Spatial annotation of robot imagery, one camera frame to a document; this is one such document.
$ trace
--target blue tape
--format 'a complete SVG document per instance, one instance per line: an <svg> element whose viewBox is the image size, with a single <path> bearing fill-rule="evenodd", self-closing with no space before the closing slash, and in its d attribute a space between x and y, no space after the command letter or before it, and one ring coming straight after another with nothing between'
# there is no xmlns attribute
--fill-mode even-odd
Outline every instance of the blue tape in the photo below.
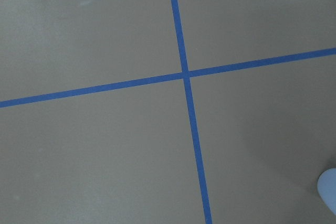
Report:
<svg viewBox="0 0 336 224"><path fill-rule="evenodd" d="M136 87L136 86L153 84L153 83L164 82L164 81L173 81L173 80L178 80L182 78L183 78L182 73L172 73L172 74L166 74L164 76L155 76L155 77L136 79L136 80L131 80L131 81L122 81L122 82L117 82L117 83L99 85L99 86L82 88L82 89L74 89L74 90L68 90L68 91L62 91L62 92L56 92L56 93L50 93L50 94L41 94L41 95L35 95L33 97L25 97L25 98L2 101L0 102L0 108L20 105L20 104L26 104L26 103L41 102L41 101L65 98L65 97L74 97L77 95L91 94L91 93L97 93L97 92L103 92L103 91L109 91L109 90L115 90L115 89L124 89L124 88Z"/></svg>
<svg viewBox="0 0 336 224"><path fill-rule="evenodd" d="M329 55L336 55L336 48L329 48L329 49L312 51L312 52L303 52L301 54L286 55L286 56L273 57L273 58L267 58L267 59L262 59L262 60L253 60L253 61L247 61L247 62L236 63L236 64L231 64L231 65L213 67L213 68L192 70L189 72L189 76L190 77L205 76L208 74L223 73L223 72L229 72L229 71L235 71L235 70L241 70L241 69L247 69L247 68L256 68L256 67L261 67L261 66L279 64L279 63L285 63L285 62L297 61L297 60L312 59L312 58L329 56Z"/></svg>
<svg viewBox="0 0 336 224"><path fill-rule="evenodd" d="M184 39L183 39L182 23L181 23L181 18L180 18L180 11L179 11L179 3L177 0L171 0L171 3L172 3L172 9L173 9L176 39L177 39L177 45L179 47L182 72L188 73L189 72L188 62L187 62L187 56L186 56L185 47L184 47Z"/></svg>
<svg viewBox="0 0 336 224"><path fill-rule="evenodd" d="M189 69L188 69L187 57L186 57L185 46L184 46L183 31L182 31L182 24L181 24L180 11L179 11L179 3L177 0L171 0L171 2L172 2L174 23L175 23L176 39L177 39L177 44L178 44L179 53L180 53L180 61L181 61L181 68L182 68L182 73L183 73L184 90L185 90L185 96L186 96L187 107L188 107L189 121L190 121L191 133L192 133L192 138L193 138L196 166L197 166L197 172L198 172L198 181L200 184L199 186L201 189L201 197L202 197L202 202L203 202L205 223L212 224L211 210L210 210L210 204L209 204L208 191L206 187L206 180L205 180L205 173L204 173L204 166L203 166L203 159L202 159L202 152L201 152L201 145L199 143L200 138L199 138L198 129L197 129L197 120L196 120L196 113L195 113L195 108L194 108L193 93L191 89Z"/></svg>

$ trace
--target floor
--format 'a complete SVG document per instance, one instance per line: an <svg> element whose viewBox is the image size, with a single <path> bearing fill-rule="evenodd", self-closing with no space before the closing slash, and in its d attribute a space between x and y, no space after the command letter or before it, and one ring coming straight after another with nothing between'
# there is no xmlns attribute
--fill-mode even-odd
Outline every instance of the floor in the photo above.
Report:
<svg viewBox="0 0 336 224"><path fill-rule="evenodd" d="M335 223L335 0L0 0L0 223Z"/></svg>

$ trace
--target shoe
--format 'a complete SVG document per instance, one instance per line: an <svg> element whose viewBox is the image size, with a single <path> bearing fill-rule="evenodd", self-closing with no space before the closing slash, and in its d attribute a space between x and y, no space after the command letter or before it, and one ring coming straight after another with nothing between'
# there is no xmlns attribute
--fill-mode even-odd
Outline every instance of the shoe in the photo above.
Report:
<svg viewBox="0 0 336 224"><path fill-rule="evenodd" d="M317 191L324 203L336 215L336 168L321 174L317 182Z"/></svg>

